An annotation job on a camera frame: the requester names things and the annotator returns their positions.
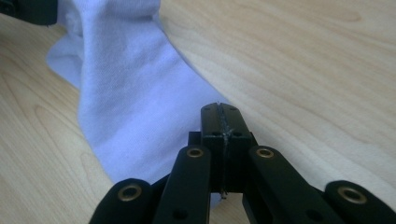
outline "black metal part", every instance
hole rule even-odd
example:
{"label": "black metal part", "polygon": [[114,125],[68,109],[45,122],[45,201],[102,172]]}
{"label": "black metal part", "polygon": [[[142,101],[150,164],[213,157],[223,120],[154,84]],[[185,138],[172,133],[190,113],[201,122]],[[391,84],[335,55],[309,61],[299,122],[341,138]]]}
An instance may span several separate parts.
{"label": "black metal part", "polygon": [[336,181],[325,192],[311,187],[281,153],[257,146],[235,107],[206,105],[201,116],[201,132],[189,133],[170,175],[152,186],[121,181],[91,224],[207,223],[210,192],[243,193],[250,223],[396,223],[396,214],[359,185]]}
{"label": "black metal part", "polygon": [[179,151],[153,223],[208,222],[210,158],[210,151],[201,146]]}
{"label": "black metal part", "polygon": [[0,13],[37,25],[57,21],[58,0],[0,0]]}

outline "lavender fabric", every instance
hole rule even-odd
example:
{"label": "lavender fabric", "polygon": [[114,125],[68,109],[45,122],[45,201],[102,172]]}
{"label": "lavender fabric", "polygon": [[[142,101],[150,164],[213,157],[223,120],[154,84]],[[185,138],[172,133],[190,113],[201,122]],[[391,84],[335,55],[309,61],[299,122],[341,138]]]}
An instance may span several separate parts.
{"label": "lavender fabric", "polygon": [[47,58],[80,90],[78,122],[113,182],[167,175],[200,108],[226,102],[169,43],[159,0],[60,0],[67,34]]}

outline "round metal fastener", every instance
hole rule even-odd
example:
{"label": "round metal fastener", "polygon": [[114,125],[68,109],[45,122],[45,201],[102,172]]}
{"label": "round metal fastener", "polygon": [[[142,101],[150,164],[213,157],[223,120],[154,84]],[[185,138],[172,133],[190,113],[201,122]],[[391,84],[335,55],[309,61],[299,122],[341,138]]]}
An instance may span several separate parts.
{"label": "round metal fastener", "polygon": [[137,199],[142,194],[142,188],[136,184],[130,184],[119,190],[119,199],[123,202],[130,202]]}
{"label": "round metal fastener", "polygon": [[199,158],[204,155],[204,152],[200,148],[190,148],[187,150],[187,155],[192,158]]}
{"label": "round metal fastener", "polygon": [[367,198],[359,191],[350,187],[340,187],[337,190],[338,194],[343,197],[343,199],[349,201],[350,203],[364,204],[367,203]]}
{"label": "round metal fastener", "polygon": [[270,159],[274,157],[274,152],[267,148],[259,148],[256,151],[257,155],[265,159]]}

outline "wood grain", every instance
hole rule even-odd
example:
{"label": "wood grain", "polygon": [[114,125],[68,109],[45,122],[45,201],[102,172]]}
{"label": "wood grain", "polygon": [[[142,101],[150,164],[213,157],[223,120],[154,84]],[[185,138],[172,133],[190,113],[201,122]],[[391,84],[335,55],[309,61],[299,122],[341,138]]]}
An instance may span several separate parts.
{"label": "wood grain", "polygon": [[[165,32],[306,180],[396,209],[396,3],[163,0]],[[87,223],[112,183],[45,57],[64,34],[0,15],[0,223]],[[247,223],[240,195],[211,223]]]}

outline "folded cloth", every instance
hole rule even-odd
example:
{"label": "folded cloth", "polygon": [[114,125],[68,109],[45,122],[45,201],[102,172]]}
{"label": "folded cloth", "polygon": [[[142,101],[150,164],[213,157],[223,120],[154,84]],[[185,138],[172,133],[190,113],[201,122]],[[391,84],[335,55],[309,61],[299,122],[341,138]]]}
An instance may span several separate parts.
{"label": "folded cloth", "polygon": [[60,0],[49,67],[80,90],[78,122],[113,182],[167,175],[200,108],[226,102],[169,43],[159,0]]}

